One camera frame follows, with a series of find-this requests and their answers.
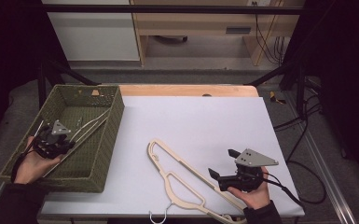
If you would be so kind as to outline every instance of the hand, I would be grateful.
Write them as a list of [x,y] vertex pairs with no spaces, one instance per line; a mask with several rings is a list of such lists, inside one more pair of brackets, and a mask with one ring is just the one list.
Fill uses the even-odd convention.
[[[28,137],[28,145],[31,144],[34,138]],[[30,149],[24,161],[21,163],[19,170],[17,171],[16,179],[14,180],[15,184],[31,184],[35,182],[38,178],[42,177],[47,173],[53,166],[60,163],[62,156],[58,156],[54,160],[45,159],[33,148]]]
[[[267,179],[269,177],[266,167],[262,166],[263,177]],[[263,181],[258,189],[252,190],[251,192],[245,193],[239,189],[233,187],[228,188],[228,192],[232,193],[238,199],[241,199],[248,208],[259,209],[269,205],[269,188],[267,182]]]

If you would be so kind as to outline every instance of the metal hook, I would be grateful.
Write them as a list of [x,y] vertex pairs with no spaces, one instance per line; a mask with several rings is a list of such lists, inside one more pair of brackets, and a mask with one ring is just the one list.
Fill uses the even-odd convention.
[[168,207],[165,209],[164,219],[163,219],[161,222],[154,222],[153,219],[152,219],[152,212],[149,211],[150,221],[151,221],[153,224],[162,224],[162,223],[164,223],[164,222],[165,222],[165,219],[167,218],[167,211],[168,211],[168,209],[171,207],[171,205],[173,205],[173,203],[170,203],[170,205],[168,205]]

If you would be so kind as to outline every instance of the wire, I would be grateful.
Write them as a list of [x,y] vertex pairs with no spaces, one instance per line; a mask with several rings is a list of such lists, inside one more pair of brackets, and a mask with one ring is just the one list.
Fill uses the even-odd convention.
[[[311,116],[312,114],[316,113],[316,112],[319,112],[319,111],[321,111],[321,104],[314,105],[312,108],[310,108],[310,109],[307,111],[308,117]],[[281,125],[278,125],[278,126],[274,127],[275,132],[277,133],[277,132],[281,132],[281,131],[287,130],[287,129],[293,127],[293,126],[296,126],[296,125],[298,125],[298,124],[304,122],[304,120],[302,120],[302,121],[300,121],[300,122],[297,122],[297,123],[292,124],[293,122],[295,122],[295,121],[298,120],[298,119],[300,119],[300,117],[297,117],[297,118],[295,118],[295,119],[289,120],[289,121],[287,121],[287,122],[284,123],[284,124],[281,124]]]
[[[257,5],[257,2],[254,2],[252,4],[252,6],[254,7],[258,7]],[[279,51],[279,44],[277,45],[277,38],[275,38],[275,44],[274,44],[274,54],[272,54],[269,50],[269,46],[267,44],[267,39],[264,38],[263,34],[261,33],[261,30],[260,30],[260,27],[258,25],[258,16],[257,14],[255,14],[255,28],[256,28],[256,31],[255,31],[255,39],[257,41],[257,44],[260,46],[260,48],[263,50],[264,54],[266,55],[267,59],[269,60],[270,63],[274,63],[274,64],[278,64],[279,66],[281,66],[282,64],[282,61],[283,61],[283,43],[284,41],[282,42],[282,45],[281,45],[281,51]],[[263,45],[260,43],[260,41],[258,40],[258,34],[260,34],[260,37],[261,39],[263,40]]]
[[[299,198],[302,202],[304,202],[304,203],[319,204],[319,203],[323,203],[324,200],[326,199],[326,196],[327,196],[327,192],[326,192],[326,188],[325,188],[324,182],[322,181],[322,179],[321,179],[316,173],[313,172],[313,170],[311,170],[311,169],[310,169],[309,167],[307,167],[306,165],[304,165],[304,164],[302,164],[302,163],[300,163],[300,162],[298,162],[298,161],[292,161],[292,160],[290,160],[290,159],[292,158],[293,154],[295,153],[295,151],[296,151],[296,149],[297,149],[299,143],[301,142],[302,138],[304,137],[304,135],[305,135],[307,129],[308,129],[308,125],[309,125],[308,118],[309,118],[309,116],[312,115],[313,113],[315,113],[315,112],[317,112],[317,111],[320,110],[320,108],[318,108],[317,110],[313,110],[315,107],[321,105],[321,104],[319,104],[319,103],[316,104],[316,105],[313,105],[310,109],[307,108],[307,107],[308,107],[308,103],[309,103],[310,100],[313,99],[313,98],[318,98],[318,99],[319,99],[319,95],[318,95],[318,94],[314,94],[314,95],[310,96],[307,100],[304,101],[304,111],[306,111],[306,113],[305,113],[305,118],[304,118],[304,120],[302,120],[301,122],[305,121],[306,124],[305,124],[304,130],[303,130],[301,136],[300,136],[300,137],[298,138],[298,140],[296,141],[295,145],[293,146],[293,148],[292,148],[292,150],[291,150],[289,156],[288,156],[287,159],[285,160],[285,162],[286,162],[286,164],[293,163],[293,164],[296,164],[296,165],[298,165],[298,166],[304,168],[305,170],[307,170],[308,172],[310,172],[312,175],[314,175],[314,176],[318,179],[318,181],[321,183],[322,189],[323,189],[322,199],[320,199],[320,200],[318,200],[318,201],[310,201],[310,200],[304,199],[304,198],[302,198],[302,197],[300,197],[300,196],[298,196],[298,198]],[[291,122],[293,122],[293,120],[296,121],[296,120],[298,120],[298,119],[299,119],[299,118],[289,120],[288,122],[285,123],[285,125],[288,125],[288,124],[290,124]]]
[[279,179],[275,175],[272,175],[270,173],[263,173],[263,174],[270,175],[270,176],[274,177],[274,179],[276,179],[276,181],[278,181],[278,183],[281,184],[281,181],[279,181]]
[[323,189],[323,192],[324,192],[324,195],[322,196],[322,199],[317,200],[317,201],[306,200],[306,199],[302,198],[301,196],[298,196],[298,198],[299,198],[302,202],[304,202],[304,203],[311,203],[311,204],[320,204],[320,203],[323,203],[324,200],[325,200],[326,197],[327,197],[327,191],[326,191],[326,187],[325,187],[324,182],[322,181],[321,177],[319,177],[319,176],[318,176],[315,172],[313,172],[313,170],[311,170],[309,167],[305,166],[304,164],[302,164],[302,163],[300,163],[300,162],[298,162],[298,161],[287,161],[287,162],[286,162],[286,164],[289,164],[289,163],[296,164],[296,165],[298,165],[298,166],[300,166],[300,167],[306,169],[306,170],[307,170],[308,172],[310,172],[312,175],[314,175],[314,176],[318,179],[319,183],[321,183],[322,189]]
[[74,136],[72,136],[72,138],[71,138],[71,140],[70,140],[70,142],[72,142],[74,139],[75,139],[75,137],[85,128],[85,127],[87,127],[89,124],[91,124],[92,122],[94,122],[94,121],[96,121],[92,126],[91,126],[91,128],[92,127],[94,127],[94,125],[96,124],[96,123],[98,123],[98,119],[100,119],[104,114],[106,114],[106,112],[108,112],[110,109],[107,109],[107,110],[105,110],[98,118],[96,118],[96,119],[92,119],[92,120],[90,120],[89,122],[87,122],[85,125],[83,125],[83,126],[81,126],[80,127],[80,129],[74,134]]
[[168,207],[165,209],[165,211],[164,211],[164,219],[161,221],[161,222],[155,222],[155,221],[153,221],[153,218],[152,218],[152,212],[150,212],[149,211],[149,218],[150,218],[150,221],[153,223],[153,224],[162,224],[162,223],[164,223],[165,222],[165,219],[167,219],[167,211],[168,211],[168,209],[171,207],[171,205],[173,205],[173,203],[170,203],[169,205],[168,205]]
[[299,205],[300,207],[302,207],[302,208],[304,209],[304,211],[305,211],[305,206],[304,206],[304,204],[303,204],[299,199],[297,199],[297,198],[295,197],[295,195],[293,195],[293,193],[290,192],[290,190],[289,190],[287,187],[283,186],[281,183],[277,183],[277,182],[274,182],[274,181],[272,181],[272,180],[268,180],[268,179],[266,179],[266,178],[261,178],[261,179],[263,179],[263,181],[265,181],[265,182],[267,182],[267,183],[269,183],[269,184],[271,184],[271,185],[275,185],[275,186],[280,187],[281,190],[283,190],[283,191],[287,194],[287,196],[289,196],[289,198],[293,200],[293,202],[295,202],[296,204],[298,204],[298,205]]
[[25,148],[25,150],[20,153],[19,157],[16,159],[16,161],[14,162],[13,167],[11,168],[11,175],[10,175],[10,181],[11,183],[14,183],[14,180],[16,179],[17,176],[17,171],[20,168],[20,165],[22,164],[22,162],[25,160],[25,157],[28,155],[28,153],[34,151],[34,150],[30,150],[31,147],[34,145],[35,143],[35,139],[39,136],[40,132],[40,126],[43,124],[43,121],[40,123],[39,128],[37,129],[36,133],[35,133],[35,137],[32,139],[32,141],[28,144],[28,146]]
[[[260,44],[260,41],[258,40],[258,33],[260,33],[261,35],[261,38],[263,39],[263,42],[264,42],[264,46],[266,47],[267,49],[267,52],[269,54],[267,54],[267,52],[264,50],[264,47]],[[266,55],[267,59],[269,60],[270,63],[275,63],[275,64],[278,64],[278,61],[272,56],[271,52],[269,51],[269,46],[267,45],[267,41],[264,39],[264,36],[263,34],[261,34],[261,31],[260,31],[260,28],[258,26],[258,18],[257,18],[257,14],[255,14],[255,39],[257,41],[257,44],[260,46],[260,48],[263,50],[264,52],[264,55]]]
[[33,151],[35,152],[35,150],[33,150],[33,149],[32,149],[32,150],[29,150],[29,151],[27,151],[27,152],[25,153],[25,155],[28,155],[28,154],[30,154],[30,153],[33,152]]

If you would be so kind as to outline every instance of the green wicker basket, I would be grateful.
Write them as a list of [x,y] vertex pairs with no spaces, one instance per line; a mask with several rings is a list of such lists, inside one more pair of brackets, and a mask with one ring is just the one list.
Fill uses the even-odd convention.
[[[118,86],[55,86],[0,177],[10,181],[14,162],[25,149],[28,136],[35,134],[42,120],[51,124],[58,119],[71,130],[67,139],[75,133],[78,133],[75,140],[82,138],[56,169],[36,183],[49,191],[104,191],[123,111]],[[90,124],[88,128],[79,128],[87,123]]]

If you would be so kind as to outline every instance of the black sleeve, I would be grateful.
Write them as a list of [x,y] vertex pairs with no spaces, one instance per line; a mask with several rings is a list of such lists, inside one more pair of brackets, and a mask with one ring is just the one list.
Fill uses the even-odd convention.
[[273,201],[269,205],[256,210],[245,208],[243,213],[248,224],[282,224],[281,217]]
[[0,224],[37,224],[47,192],[35,185],[8,184],[0,197]]

